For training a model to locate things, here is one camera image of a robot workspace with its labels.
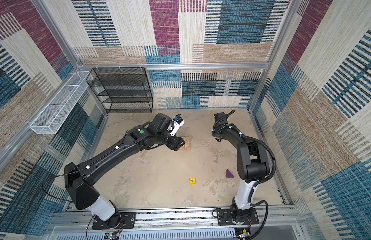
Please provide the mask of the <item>printed wood block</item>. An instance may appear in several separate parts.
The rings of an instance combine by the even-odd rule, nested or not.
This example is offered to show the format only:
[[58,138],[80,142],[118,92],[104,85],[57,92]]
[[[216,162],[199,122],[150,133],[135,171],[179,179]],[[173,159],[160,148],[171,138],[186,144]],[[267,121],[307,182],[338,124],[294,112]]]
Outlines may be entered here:
[[190,139],[189,137],[183,137],[185,144],[180,148],[182,151],[189,151],[191,148]]

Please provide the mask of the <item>yellow target cube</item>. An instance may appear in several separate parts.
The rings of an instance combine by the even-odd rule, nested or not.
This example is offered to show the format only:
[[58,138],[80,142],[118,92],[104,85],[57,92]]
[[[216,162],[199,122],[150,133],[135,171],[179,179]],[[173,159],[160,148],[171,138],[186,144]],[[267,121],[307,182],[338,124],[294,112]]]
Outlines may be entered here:
[[190,178],[190,179],[189,179],[189,183],[190,183],[191,185],[195,185],[195,184],[196,184],[196,179],[195,179],[195,178]]

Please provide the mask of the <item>purple triangular block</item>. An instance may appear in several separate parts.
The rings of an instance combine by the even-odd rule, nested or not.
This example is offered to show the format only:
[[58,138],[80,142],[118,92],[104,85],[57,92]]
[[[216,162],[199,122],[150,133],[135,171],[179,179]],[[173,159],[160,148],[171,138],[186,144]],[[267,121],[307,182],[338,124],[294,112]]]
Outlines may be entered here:
[[234,179],[234,175],[228,169],[225,171],[225,177],[228,179]]

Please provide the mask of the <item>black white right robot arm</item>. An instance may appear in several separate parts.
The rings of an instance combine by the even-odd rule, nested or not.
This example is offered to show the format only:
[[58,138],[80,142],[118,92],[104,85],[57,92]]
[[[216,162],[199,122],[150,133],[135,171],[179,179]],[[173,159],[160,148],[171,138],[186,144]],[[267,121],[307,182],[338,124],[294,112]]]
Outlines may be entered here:
[[253,207],[253,199],[257,190],[256,183],[264,180],[271,172],[267,150],[257,140],[245,137],[234,124],[228,122],[228,117],[233,113],[214,114],[212,136],[218,142],[229,141],[236,148],[236,169],[241,182],[230,208],[217,209],[216,216],[220,226],[257,225],[259,219]]

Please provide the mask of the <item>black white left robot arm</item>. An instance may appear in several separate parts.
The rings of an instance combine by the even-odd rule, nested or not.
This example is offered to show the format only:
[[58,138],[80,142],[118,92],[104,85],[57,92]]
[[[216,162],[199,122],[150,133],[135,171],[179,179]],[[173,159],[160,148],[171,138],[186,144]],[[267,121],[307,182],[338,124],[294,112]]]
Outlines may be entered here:
[[78,210],[91,211],[108,228],[116,228],[121,223],[119,211],[111,201],[101,196],[94,185],[122,161],[141,151],[162,145],[178,151],[185,145],[185,141],[176,136],[176,133],[184,123],[181,115],[170,118],[159,113],[153,121],[128,130],[121,140],[99,155],[78,165],[66,165],[64,185],[75,207]]

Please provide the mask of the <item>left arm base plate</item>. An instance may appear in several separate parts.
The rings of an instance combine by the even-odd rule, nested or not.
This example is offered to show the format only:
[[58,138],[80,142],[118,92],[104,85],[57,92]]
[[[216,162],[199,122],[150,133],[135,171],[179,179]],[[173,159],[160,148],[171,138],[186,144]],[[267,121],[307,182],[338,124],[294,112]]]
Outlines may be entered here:
[[121,230],[133,229],[136,219],[136,212],[118,212],[108,220],[101,220],[99,216],[94,216],[92,230]]

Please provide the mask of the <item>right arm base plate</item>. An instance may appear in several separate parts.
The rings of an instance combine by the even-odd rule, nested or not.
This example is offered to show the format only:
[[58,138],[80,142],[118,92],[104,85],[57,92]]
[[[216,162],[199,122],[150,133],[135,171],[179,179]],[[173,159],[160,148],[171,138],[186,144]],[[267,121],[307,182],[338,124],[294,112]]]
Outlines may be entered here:
[[259,224],[258,214],[255,208],[246,210],[216,208],[212,211],[212,216],[217,218],[219,226]]

